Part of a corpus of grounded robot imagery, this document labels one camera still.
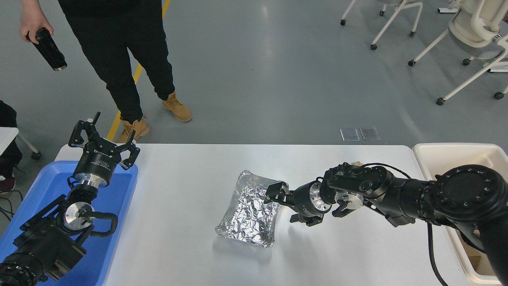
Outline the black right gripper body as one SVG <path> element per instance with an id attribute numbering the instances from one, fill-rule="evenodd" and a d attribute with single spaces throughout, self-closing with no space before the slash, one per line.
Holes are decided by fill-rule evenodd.
<path id="1" fill-rule="evenodd" d="M 310 182 L 293 191 L 298 212 L 306 217 L 323 216 L 323 199 L 320 196 L 321 182 Z"/>

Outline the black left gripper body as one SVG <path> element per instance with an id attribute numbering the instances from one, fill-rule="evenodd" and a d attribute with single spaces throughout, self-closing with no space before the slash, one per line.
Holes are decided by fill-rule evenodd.
<path id="1" fill-rule="evenodd" d="M 121 158 L 116 148 L 114 143 L 87 143 L 75 168 L 74 178 L 84 180 L 85 176 L 92 174 L 103 182 L 109 182 Z"/>

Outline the person's right hand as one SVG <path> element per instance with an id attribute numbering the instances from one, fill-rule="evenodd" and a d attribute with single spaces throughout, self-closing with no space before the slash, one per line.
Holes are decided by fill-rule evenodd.
<path id="1" fill-rule="evenodd" d="M 37 31 L 45 28 L 52 36 L 53 26 L 47 20 L 40 2 L 38 0 L 21 0 L 21 16 L 19 25 L 19 34 L 23 41 L 27 43 L 39 44 L 36 39 Z"/>

